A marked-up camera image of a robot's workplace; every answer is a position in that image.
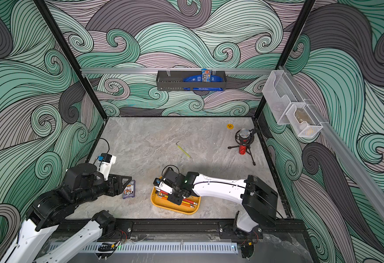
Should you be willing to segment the orange sleeved hex key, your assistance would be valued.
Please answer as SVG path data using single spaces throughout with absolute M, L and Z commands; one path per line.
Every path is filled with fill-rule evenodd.
M 159 198 L 162 198 L 164 200 L 168 200 L 168 196 L 159 196 Z M 195 202 L 182 201 L 182 206 L 186 206 L 186 207 L 195 208 L 196 204 L 197 203 L 195 203 Z

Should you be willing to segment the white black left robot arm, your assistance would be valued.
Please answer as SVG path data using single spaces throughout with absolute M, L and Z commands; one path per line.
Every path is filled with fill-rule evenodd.
M 93 202 L 100 196 L 121 195 L 131 180 L 130 176 L 105 176 L 91 163 L 69 168 L 60 186 L 34 200 L 17 238 L 1 262 L 66 263 L 93 241 L 117 233 L 124 236 L 125 233 L 117 227 L 115 217 L 107 210 L 102 210 L 57 249 L 38 257 L 50 236 L 80 205 Z

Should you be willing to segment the lime green sleeved hex key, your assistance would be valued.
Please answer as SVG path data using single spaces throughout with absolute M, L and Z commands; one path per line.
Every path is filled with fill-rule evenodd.
M 189 155 L 189 154 L 188 154 L 188 153 L 187 153 L 187 152 L 186 152 L 186 151 L 179 145 L 179 142 L 176 142 L 175 144 L 176 144 L 177 148 L 180 149 L 180 150 L 182 151 L 182 153 L 184 153 L 184 154 L 186 155 L 187 158 L 189 158 L 189 159 L 191 159 L 191 160 L 193 159 L 193 158 L 192 158 L 192 157 L 191 157 L 191 156 L 190 156 L 190 155 Z

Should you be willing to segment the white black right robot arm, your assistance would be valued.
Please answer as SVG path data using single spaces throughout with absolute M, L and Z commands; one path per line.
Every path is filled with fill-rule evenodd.
M 256 227 L 274 227 L 276 224 L 278 194 L 254 175 L 228 180 L 198 172 L 183 175 L 169 168 L 154 180 L 153 185 L 158 192 L 167 194 L 169 202 L 178 206 L 191 196 L 214 197 L 240 204 L 243 210 L 237 213 L 232 226 L 237 235 L 247 235 Z

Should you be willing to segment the red sleeved hex key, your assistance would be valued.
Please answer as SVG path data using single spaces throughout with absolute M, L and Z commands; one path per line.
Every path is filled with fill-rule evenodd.
M 165 198 L 169 197 L 169 195 L 166 192 L 164 192 L 164 191 L 159 191 L 158 195 L 161 196 L 161 197 L 165 197 Z M 186 199 L 186 198 L 183 199 L 183 203 L 189 203 L 191 205 L 198 205 L 197 202 L 194 202 L 194 201 Z

